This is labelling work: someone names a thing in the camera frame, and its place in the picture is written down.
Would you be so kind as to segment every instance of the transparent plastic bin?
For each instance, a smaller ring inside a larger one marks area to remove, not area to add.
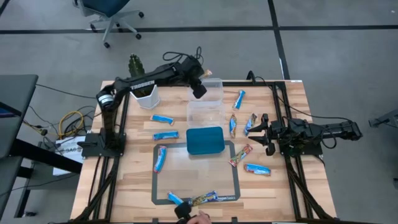
[[[219,78],[204,78],[201,84],[206,88],[207,92],[200,98],[196,99],[191,88],[188,88],[189,101],[223,101],[223,81]]]
[[[223,127],[225,108],[223,101],[191,101],[187,105],[189,128]]]

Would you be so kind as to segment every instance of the white potted plant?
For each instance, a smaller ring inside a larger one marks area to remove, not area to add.
[[[130,55],[129,72],[133,78],[145,75],[144,66],[137,55]],[[157,85],[145,86],[137,90],[132,90],[130,93],[137,100],[141,108],[151,110],[160,103]]]

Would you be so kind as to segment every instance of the black table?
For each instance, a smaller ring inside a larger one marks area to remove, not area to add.
[[[0,102],[21,112],[21,116],[0,118],[0,217],[2,217],[16,177],[31,178],[34,170],[22,167],[23,158],[48,164],[76,174],[81,164],[56,153],[17,139],[32,99],[37,75],[0,75]],[[15,217],[23,215],[29,189],[24,189]]]

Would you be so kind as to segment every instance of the cactus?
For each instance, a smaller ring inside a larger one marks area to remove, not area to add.
[[[135,54],[130,55],[130,60],[129,60],[129,72],[132,78],[138,78],[142,77],[145,75],[145,70],[144,66],[142,65],[141,60],[139,57]],[[146,86],[143,87],[139,90],[133,90],[133,94],[140,98],[143,96],[148,96],[150,93],[152,93],[152,90],[154,89],[154,86]]]

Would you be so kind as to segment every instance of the office chair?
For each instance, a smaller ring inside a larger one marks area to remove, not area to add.
[[[143,18],[144,13],[138,9],[129,12],[119,12],[129,1],[130,0],[73,0],[72,3],[75,7],[80,9],[80,12],[85,17],[93,14],[99,15],[99,19],[90,21],[90,28],[95,33],[97,33],[97,30],[93,25],[94,23],[109,21],[104,37],[102,38],[104,46],[109,48],[110,45],[107,43],[106,38],[108,38],[108,35],[115,24],[116,27],[120,27],[120,25],[127,27],[131,32],[135,33],[137,39],[141,39],[141,35],[137,30],[130,26],[123,17],[130,16],[138,12],[138,16]]]

